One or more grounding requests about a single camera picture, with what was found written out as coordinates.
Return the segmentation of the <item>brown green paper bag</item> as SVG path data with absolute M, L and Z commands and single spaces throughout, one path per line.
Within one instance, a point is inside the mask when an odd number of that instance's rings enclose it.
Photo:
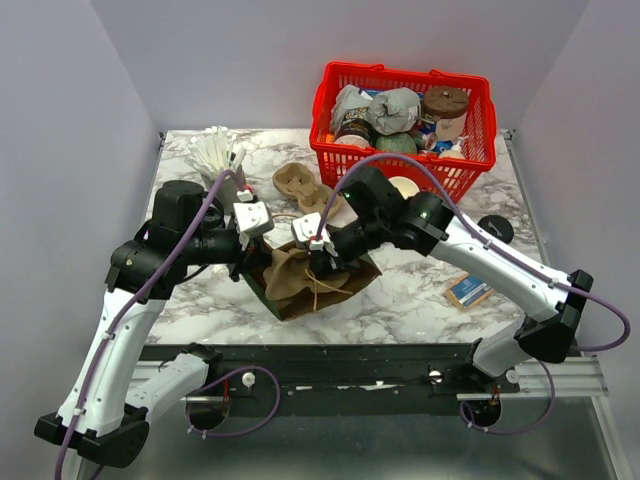
M 359 266 L 356 270 L 335 272 L 324 277 L 311 272 L 309 261 L 306 274 L 311 280 L 311 285 L 289 299 L 270 301 L 265 295 L 266 282 L 263 278 L 263 272 L 271 265 L 273 250 L 287 251 L 291 248 L 298 247 L 293 242 L 278 248 L 268 247 L 266 264 L 242 275 L 258 300 L 281 322 L 290 321 L 345 302 L 364 290 L 381 275 L 376 264 L 367 255 L 358 258 Z

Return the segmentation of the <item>brown cardboard cup carrier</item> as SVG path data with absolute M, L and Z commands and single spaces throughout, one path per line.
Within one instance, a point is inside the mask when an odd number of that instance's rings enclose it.
M 296 200 L 303 214 L 322 214 L 334 193 L 331 187 L 317 182 L 313 172 L 298 162 L 279 168 L 272 176 L 272 183 L 282 195 Z

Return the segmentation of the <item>black plastic cup lid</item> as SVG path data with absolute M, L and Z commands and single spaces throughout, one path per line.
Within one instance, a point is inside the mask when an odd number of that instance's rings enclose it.
M 478 225 L 505 244 L 510 244 L 514 238 L 512 224 L 500 215 L 486 215 L 478 221 Z

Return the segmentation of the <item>single brown cup carrier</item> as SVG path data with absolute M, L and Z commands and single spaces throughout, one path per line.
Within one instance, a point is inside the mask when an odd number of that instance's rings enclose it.
M 266 298 L 270 301 L 285 300 L 307 289 L 311 285 L 306 274 L 309 261 L 307 252 L 298 248 L 273 250 L 271 265 L 263 272 Z

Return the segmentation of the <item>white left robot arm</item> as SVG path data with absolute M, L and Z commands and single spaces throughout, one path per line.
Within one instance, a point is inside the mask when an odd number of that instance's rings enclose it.
M 164 371 L 130 386 L 152 326 L 191 266 L 238 266 L 249 239 L 225 226 L 217 195 L 233 186 L 238 203 L 256 196 L 235 175 L 211 189 L 181 180 L 155 193 L 150 218 L 111 255 L 103 308 L 74 386 L 57 411 L 41 416 L 36 437 L 100 466 L 125 468 L 141 452 L 150 427 L 186 394 L 214 393 L 222 380 L 220 354 L 191 345 Z

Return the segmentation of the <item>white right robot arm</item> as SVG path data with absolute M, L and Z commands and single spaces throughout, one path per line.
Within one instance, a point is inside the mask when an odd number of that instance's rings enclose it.
M 356 214 L 344 227 L 327 226 L 330 241 L 317 273 L 338 269 L 390 243 L 432 256 L 479 278 L 518 305 L 524 318 L 477 341 L 460 379 L 480 392 L 496 377 L 530 358 L 559 364 L 574 343 L 593 278 L 583 270 L 566 273 L 521 254 L 489 235 L 468 216 L 457 216 L 439 196 L 419 192 L 404 198 L 377 168 L 358 169 L 342 192 Z

